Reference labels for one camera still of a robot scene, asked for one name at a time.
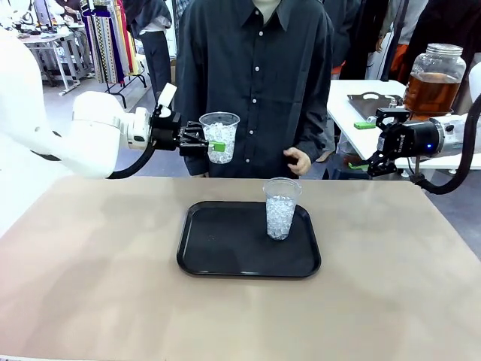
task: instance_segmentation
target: clothing rack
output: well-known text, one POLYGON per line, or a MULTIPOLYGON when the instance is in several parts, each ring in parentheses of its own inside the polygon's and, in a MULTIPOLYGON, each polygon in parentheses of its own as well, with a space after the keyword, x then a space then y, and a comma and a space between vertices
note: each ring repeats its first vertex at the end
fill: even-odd
POLYGON ((80 5, 82 15, 86 17, 86 32, 97 79, 100 83, 106 83, 105 93, 119 96, 123 107, 127 108, 122 91, 137 78, 144 88, 147 88, 147 82, 142 75, 144 66, 139 66, 135 58, 134 40, 126 29, 123 4, 121 0, 83 0, 80 5), (120 90, 113 92, 117 84, 120 90))

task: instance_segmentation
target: black tray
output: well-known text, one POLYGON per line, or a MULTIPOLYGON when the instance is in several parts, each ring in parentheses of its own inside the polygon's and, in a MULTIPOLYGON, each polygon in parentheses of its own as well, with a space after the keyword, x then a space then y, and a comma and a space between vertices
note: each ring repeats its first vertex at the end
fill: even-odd
POLYGON ((376 115, 376 111, 379 108, 389 108, 392 98, 396 99, 398 105, 403 103, 403 99, 400 96, 385 96, 376 92, 347 96, 347 98, 364 120, 376 115))
POLYGON ((187 214, 179 266, 191 275, 306 278, 321 266, 309 214, 297 206, 285 241, 267 235, 265 203, 201 202, 187 214))

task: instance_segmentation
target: black stool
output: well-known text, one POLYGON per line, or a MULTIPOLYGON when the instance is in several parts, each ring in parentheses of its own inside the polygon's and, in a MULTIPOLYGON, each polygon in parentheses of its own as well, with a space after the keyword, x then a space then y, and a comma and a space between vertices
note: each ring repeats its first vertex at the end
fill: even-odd
POLYGON ((347 165, 344 165, 343 157, 340 154, 332 154, 325 165, 324 176, 322 179, 340 181, 348 179, 370 180, 371 177, 369 177, 369 174, 365 171, 351 169, 347 165))

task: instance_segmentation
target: cup of ice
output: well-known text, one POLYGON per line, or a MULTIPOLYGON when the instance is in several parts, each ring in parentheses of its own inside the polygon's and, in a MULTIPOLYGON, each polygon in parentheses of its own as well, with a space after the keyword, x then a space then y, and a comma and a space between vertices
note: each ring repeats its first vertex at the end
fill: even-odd
POLYGON ((204 130, 205 139, 209 142, 225 144, 223 152, 209 147, 209 159, 212 163, 226 164, 234 156, 235 133, 241 119, 232 113, 216 112, 205 114, 199 119, 204 130))
POLYGON ((276 241, 283 241, 291 230, 302 187, 292 179, 274 178, 265 183, 264 193, 268 235, 276 241))

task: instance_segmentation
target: dark pants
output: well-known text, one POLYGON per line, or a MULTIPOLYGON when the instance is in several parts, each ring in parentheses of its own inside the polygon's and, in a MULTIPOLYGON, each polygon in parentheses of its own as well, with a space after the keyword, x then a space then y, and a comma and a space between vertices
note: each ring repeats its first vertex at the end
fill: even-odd
POLYGON ((165 84, 172 81, 167 39, 164 32, 146 32, 140 35, 140 39, 144 45, 145 60, 149 67, 153 95, 157 102, 165 84))

